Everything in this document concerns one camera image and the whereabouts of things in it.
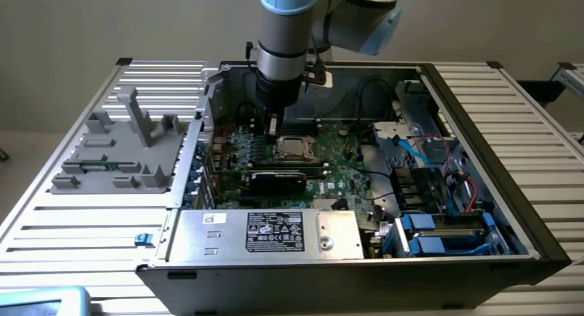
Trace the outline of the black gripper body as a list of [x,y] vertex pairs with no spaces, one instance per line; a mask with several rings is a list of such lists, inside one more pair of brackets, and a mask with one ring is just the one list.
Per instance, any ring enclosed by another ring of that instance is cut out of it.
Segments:
[[298,102],[302,82],[303,76],[281,81],[270,79],[261,71],[257,73],[257,97],[266,116],[283,116],[286,108]]

